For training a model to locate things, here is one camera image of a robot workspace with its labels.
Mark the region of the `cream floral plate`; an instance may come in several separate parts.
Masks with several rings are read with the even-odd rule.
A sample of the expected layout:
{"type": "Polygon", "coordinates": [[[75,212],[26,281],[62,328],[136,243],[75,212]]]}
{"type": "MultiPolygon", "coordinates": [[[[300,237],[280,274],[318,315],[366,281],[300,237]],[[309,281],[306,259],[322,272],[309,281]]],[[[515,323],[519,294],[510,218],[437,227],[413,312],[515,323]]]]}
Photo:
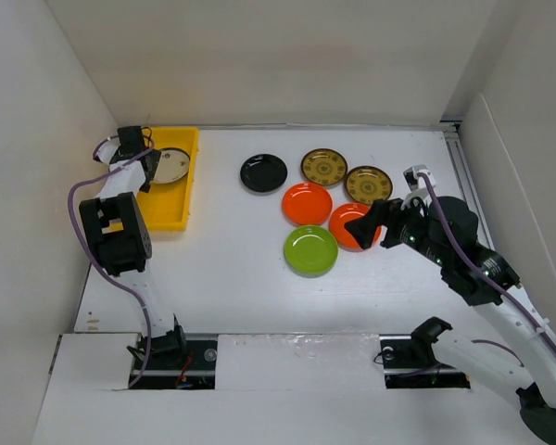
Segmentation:
{"type": "Polygon", "coordinates": [[[152,183],[173,184],[183,179],[189,172],[190,162],[190,155],[178,147],[161,149],[152,183]]]}

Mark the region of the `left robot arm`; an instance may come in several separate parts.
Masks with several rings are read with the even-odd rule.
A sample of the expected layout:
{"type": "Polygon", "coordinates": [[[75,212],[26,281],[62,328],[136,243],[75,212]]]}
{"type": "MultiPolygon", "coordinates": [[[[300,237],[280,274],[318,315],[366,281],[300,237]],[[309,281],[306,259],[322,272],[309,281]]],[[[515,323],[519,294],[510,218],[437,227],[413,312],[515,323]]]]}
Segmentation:
{"type": "Polygon", "coordinates": [[[148,263],[153,246],[137,195],[156,179],[163,154],[141,126],[126,126],[97,145],[93,159],[107,173],[69,191],[69,216],[95,270],[129,294],[142,315],[143,334],[128,351],[143,368],[177,369],[189,357],[177,316],[166,310],[148,263]]]}

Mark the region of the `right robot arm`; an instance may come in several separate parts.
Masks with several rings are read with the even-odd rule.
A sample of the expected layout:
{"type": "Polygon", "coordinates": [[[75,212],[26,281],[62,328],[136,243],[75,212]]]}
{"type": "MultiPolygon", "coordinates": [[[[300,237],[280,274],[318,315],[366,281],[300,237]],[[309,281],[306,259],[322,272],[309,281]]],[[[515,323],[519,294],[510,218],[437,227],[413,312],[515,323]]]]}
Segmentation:
{"type": "Polygon", "coordinates": [[[460,338],[450,323],[431,317],[411,332],[410,354],[422,365],[451,366],[515,408],[540,440],[556,444],[556,335],[529,301],[511,296],[520,278],[477,238],[478,218],[457,197],[377,200],[346,222],[368,248],[384,227],[383,248],[405,245],[439,267],[442,281],[484,318],[519,359],[512,364],[460,338]]]}

